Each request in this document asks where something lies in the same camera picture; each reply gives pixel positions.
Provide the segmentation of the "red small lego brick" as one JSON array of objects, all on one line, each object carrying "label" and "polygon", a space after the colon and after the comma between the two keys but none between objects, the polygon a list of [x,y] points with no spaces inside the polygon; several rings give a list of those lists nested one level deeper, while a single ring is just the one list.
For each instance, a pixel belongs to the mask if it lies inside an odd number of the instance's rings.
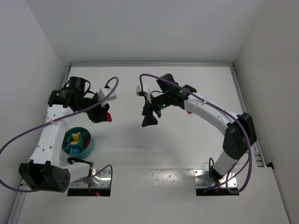
[{"label": "red small lego brick", "polygon": [[107,112],[106,115],[107,115],[107,122],[112,122],[111,114]]}]

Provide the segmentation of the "red long lego brick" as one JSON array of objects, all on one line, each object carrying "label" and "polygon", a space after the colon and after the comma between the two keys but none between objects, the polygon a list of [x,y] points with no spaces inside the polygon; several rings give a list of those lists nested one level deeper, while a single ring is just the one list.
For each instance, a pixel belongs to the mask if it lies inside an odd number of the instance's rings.
[{"label": "red long lego brick", "polygon": [[86,144],[85,144],[86,148],[89,146],[90,141],[91,141],[91,137],[88,137],[87,140],[86,140]]}]

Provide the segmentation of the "yellow small lego brick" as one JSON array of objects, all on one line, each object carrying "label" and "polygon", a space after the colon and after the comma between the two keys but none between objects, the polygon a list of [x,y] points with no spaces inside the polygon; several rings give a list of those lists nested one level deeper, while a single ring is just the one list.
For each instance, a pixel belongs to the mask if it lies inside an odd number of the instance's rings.
[{"label": "yellow small lego brick", "polygon": [[71,145],[76,145],[80,141],[80,133],[72,133],[71,134],[72,140],[70,142]]}]

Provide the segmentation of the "blue lego brick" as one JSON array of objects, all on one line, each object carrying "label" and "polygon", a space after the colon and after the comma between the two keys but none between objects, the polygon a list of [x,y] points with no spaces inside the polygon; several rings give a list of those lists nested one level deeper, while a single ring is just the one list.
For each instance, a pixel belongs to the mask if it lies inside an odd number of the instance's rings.
[{"label": "blue lego brick", "polygon": [[80,154],[81,152],[82,152],[82,150],[79,148],[71,148],[69,155],[74,156],[74,155]]}]

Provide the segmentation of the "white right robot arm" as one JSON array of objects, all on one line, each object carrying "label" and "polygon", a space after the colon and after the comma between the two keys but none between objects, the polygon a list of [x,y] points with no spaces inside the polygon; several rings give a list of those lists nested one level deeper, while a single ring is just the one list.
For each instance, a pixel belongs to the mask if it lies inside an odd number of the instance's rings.
[{"label": "white right robot arm", "polygon": [[195,114],[216,127],[224,136],[223,151],[216,162],[212,162],[206,171],[205,182],[209,187],[220,184],[220,180],[231,171],[237,162],[248,153],[249,171],[252,170],[251,147],[257,136],[252,117],[244,112],[236,114],[197,95],[197,90],[190,85],[180,86],[172,74],[161,77],[152,75],[160,88],[159,95],[154,97],[143,82],[137,86],[137,96],[144,97],[142,127],[158,124],[161,111],[169,106],[177,106]]}]

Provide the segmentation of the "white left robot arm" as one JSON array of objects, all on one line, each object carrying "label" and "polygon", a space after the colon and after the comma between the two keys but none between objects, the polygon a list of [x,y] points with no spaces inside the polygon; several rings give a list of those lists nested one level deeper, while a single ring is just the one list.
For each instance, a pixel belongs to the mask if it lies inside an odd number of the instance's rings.
[{"label": "white left robot arm", "polygon": [[85,87],[87,83],[84,78],[71,77],[61,89],[52,91],[36,149],[28,162],[19,166],[31,192],[65,192],[75,182],[96,186],[100,173],[93,162],[85,161],[93,138],[87,130],[73,131],[68,124],[80,113],[86,113],[93,123],[111,122],[108,101],[115,100],[116,93],[107,84],[97,93],[91,92]]}]

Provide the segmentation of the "teal divided round container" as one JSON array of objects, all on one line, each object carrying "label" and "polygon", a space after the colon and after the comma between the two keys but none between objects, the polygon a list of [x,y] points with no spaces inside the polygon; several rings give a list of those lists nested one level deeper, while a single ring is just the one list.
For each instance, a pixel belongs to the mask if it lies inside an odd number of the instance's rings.
[{"label": "teal divided round container", "polygon": [[62,150],[75,159],[87,158],[94,149],[90,132],[83,127],[74,127],[65,132]]}]

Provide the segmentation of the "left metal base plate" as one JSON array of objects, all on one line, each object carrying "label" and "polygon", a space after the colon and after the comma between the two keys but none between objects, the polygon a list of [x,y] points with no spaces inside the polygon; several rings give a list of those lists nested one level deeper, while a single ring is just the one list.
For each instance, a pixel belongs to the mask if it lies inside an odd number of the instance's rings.
[{"label": "left metal base plate", "polygon": [[85,182],[73,182],[69,185],[70,189],[110,189],[111,169],[105,168],[92,179]]}]

